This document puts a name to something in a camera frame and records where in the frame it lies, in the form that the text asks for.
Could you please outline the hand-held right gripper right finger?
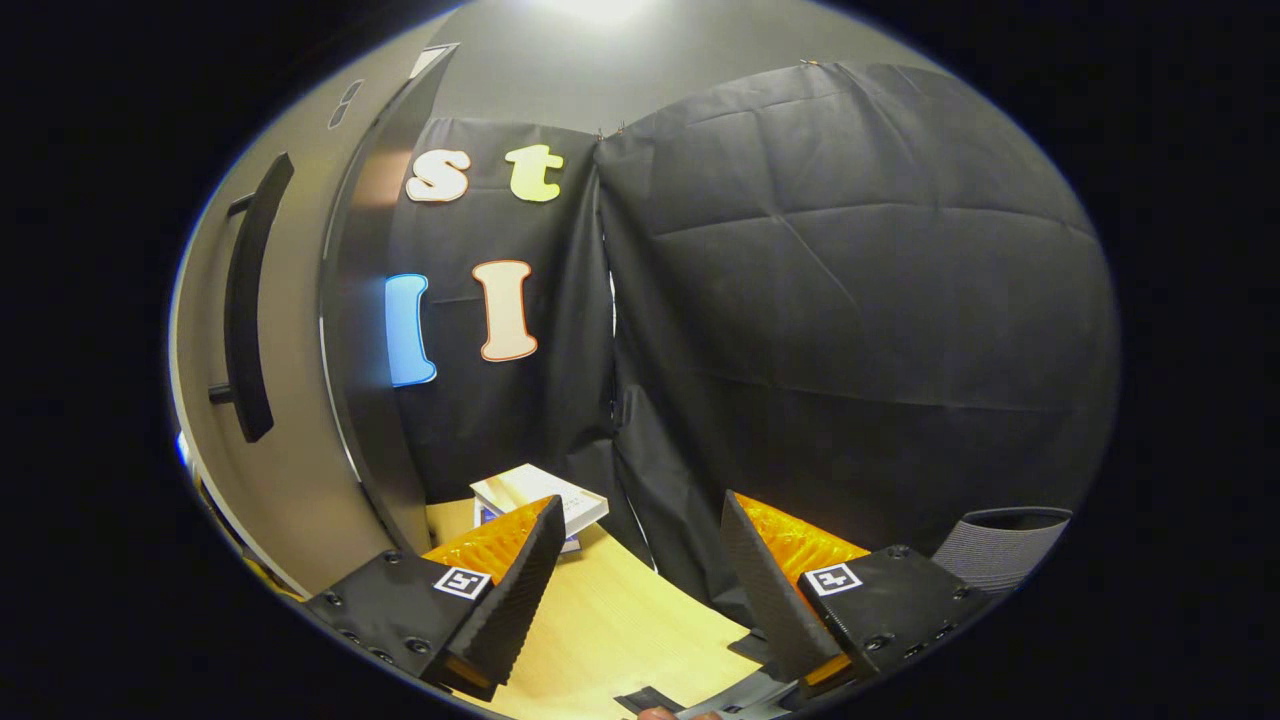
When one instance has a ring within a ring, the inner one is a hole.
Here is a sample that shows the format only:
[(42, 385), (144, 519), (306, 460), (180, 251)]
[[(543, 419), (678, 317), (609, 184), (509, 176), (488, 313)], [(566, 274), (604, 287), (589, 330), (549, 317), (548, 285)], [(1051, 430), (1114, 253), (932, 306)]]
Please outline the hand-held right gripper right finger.
[(992, 601), (905, 544), (869, 551), (735, 491), (724, 496), (719, 541), (773, 676), (809, 697), (904, 670)]

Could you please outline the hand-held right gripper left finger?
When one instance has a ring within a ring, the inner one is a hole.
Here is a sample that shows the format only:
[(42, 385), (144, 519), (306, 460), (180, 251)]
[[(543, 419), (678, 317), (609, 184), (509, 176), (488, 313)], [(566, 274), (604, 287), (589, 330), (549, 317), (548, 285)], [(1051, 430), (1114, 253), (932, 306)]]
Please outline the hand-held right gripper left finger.
[(384, 551), (303, 607), (383, 664), (490, 701), (509, 680), (564, 539), (563, 501), (550, 495), (424, 556)]

